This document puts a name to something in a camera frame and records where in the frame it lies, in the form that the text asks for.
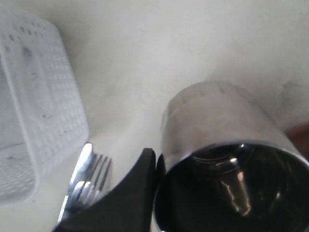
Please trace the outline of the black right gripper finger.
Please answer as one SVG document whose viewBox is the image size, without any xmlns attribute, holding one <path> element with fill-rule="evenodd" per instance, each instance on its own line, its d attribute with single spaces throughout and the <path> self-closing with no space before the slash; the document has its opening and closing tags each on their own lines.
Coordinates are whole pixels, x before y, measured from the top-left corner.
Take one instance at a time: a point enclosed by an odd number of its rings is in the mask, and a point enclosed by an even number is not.
<svg viewBox="0 0 309 232">
<path fill-rule="evenodd" d="M 97 203 L 64 220 L 56 232 L 149 232 L 164 157 L 143 149 L 125 178 Z"/>
</svg>

